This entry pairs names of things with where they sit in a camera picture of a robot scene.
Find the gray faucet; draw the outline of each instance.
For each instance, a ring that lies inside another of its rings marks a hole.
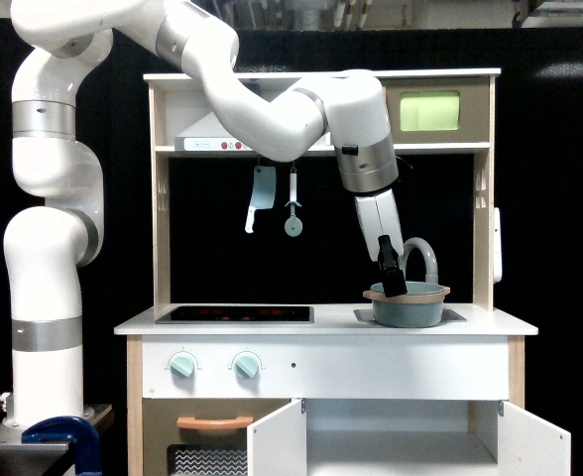
[[[434,256],[434,251],[427,241],[421,238],[410,238],[404,243],[404,254],[400,256],[400,269],[407,275],[407,260],[410,252],[416,248],[423,256],[423,262],[426,266],[427,283],[439,284],[439,272],[437,270],[437,258]]]

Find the knob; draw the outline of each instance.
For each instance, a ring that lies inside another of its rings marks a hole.
[[[169,362],[169,368],[173,377],[178,379],[187,379],[194,372],[195,360],[187,352],[177,352]]]
[[[234,372],[241,379],[252,379],[259,373],[261,361],[252,352],[241,352],[234,358],[232,363]]]

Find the black background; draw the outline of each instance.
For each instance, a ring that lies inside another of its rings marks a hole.
[[[495,285],[495,306],[539,327],[526,343],[526,407],[573,433],[573,470],[583,475],[583,77],[536,75],[554,63],[583,62],[583,29],[240,32],[240,38],[241,69],[503,70],[495,197],[504,279]],[[3,232],[16,213],[41,202],[21,192],[11,172],[11,84],[30,50],[0,20],[0,392],[12,387]],[[103,440],[105,475],[126,467],[125,339],[113,327],[153,304],[146,72],[174,70],[116,34],[114,52],[77,97],[77,138],[100,158],[105,180],[104,247],[79,271],[85,401],[113,404],[117,418]],[[414,173],[404,171],[410,181],[395,186],[405,237],[431,243],[452,300],[467,300],[469,158],[408,160]],[[335,161],[298,161],[305,231],[295,240],[283,233],[289,166],[279,166],[275,209],[257,213],[254,236],[242,232],[255,164],[172,161],[174,300],[360,300],[377,272]]]

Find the robotic arm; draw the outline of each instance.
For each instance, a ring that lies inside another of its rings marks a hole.
[[[292,161],[330,130],[343,184],[355,194],[385,292],[406,293],[398,266],[402,232],[389,188],[398,169],[377,78],[365,71],[304,78],[268,102],[234,75],[236,32],[189,1],[14,0],[11,12],[19,36],[37,47],[12,90],[14,174],[22,189],[46,199],[46,207],[19,213],[5,236],[16,422],[82,413],[75,267],[99,252],[103,203],[97,159],[75,141],[75,92],[108,56],[111,28],[201,82],[223,127],[265,157]],[[74,337],[59,343],[52,336],[61,332]],[[45,404],[44,394],[59,405]]]

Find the cabinet door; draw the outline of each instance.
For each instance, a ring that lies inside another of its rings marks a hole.
[[[248,426],[248,476],[306,476],[307,417],[294,400]]]
[[[571,433],[503,402],[499,412],[500,476],[569,476]]]

